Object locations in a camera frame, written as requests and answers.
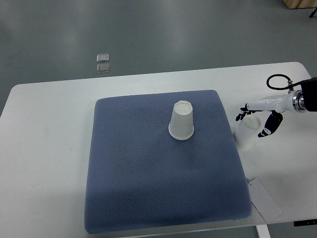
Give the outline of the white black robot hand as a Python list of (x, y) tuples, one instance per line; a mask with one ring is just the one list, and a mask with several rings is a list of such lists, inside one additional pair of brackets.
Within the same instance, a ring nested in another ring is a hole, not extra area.
[(287, 95), (277, 95), (249, 101), (240, 109), (240, 113), (235, 120), (240, 121), (245, 116), (264, 111), (271, 112), (271, 114), (268, 116), (263, 130), (258, 134), (259, 138), (272, 135), (277, 131), (283, 121), (283, 112), (303, 113), (306, 111), (303, 93), (298, 90), (292, 91)]

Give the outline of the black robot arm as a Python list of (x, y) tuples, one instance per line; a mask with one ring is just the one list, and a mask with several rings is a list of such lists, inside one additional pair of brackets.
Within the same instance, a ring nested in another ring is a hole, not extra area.
[[(287, 79), (288, 86), (286, 87), (273, 87), (270, 85), (269, 81), (274, 77), (283, 77)], [(301, 86), (302, 100), (297, 100), (298, 106), (302, 105), (301, 109), (305, 109), (309, 112), (317, 111), (317, 78), (313, 77), (311, 79), (302, 80), (297, 83), (293, 81), (284, 74), (273, 74), (266, 80), (266, 85), (272, 90), (289, 90), (289, 93), (294, 89), (295, 86)]]

